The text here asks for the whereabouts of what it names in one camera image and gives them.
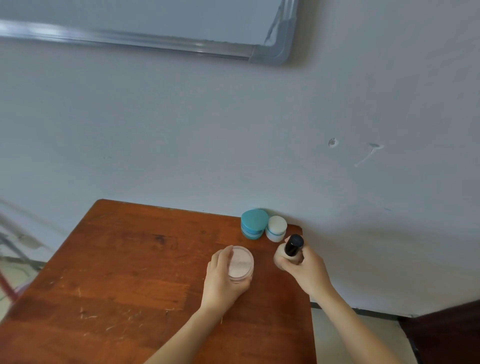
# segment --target bottle with black cap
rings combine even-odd
[[[293,234],[292,236],[285,239],[286,243],[280,244],[275,252],[273,261],[275,265],[284,270],[279,262],[278,258],[283,257],[288,259],[293,264],[299,264],[303,260],[303,254],[301,252],[303,248],[303,238],[300,235]]]

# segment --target hand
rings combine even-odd
[[[306,241],[302,252],[303,261],[299,265],[295,265],[283,257],[278,259],[278,263],[296,279],[307,294],[320,301],[322,297],[335,292],[335,289],[330,282],[324,260],[313,251]]]
[[[248,290],[252,277],[234,283],[228,276],[228,266],[233,255],[233,245],[212,255],[207,266],[204,293],[200,309],[222,317],[242,293]]]

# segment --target gray plastic corner cap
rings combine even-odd
[[[279,66],[288,59],[295,34],[297,18],[283,20],[278,24],[276,42],[272,46],[255,46],[249,58],[251,63]]]

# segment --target black cap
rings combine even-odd
[[[303,238],[298,234],[293,234],[290,236],[287,244],[285,244],[285,254],[288,256],[297,255],[298,251],[303,246]]]

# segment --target forearm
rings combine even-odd
[[[401,364],[335,290],[315,299],[339,332],[355,364]]]
[[[198,310],[145,364],[190,364],[221,317]]]

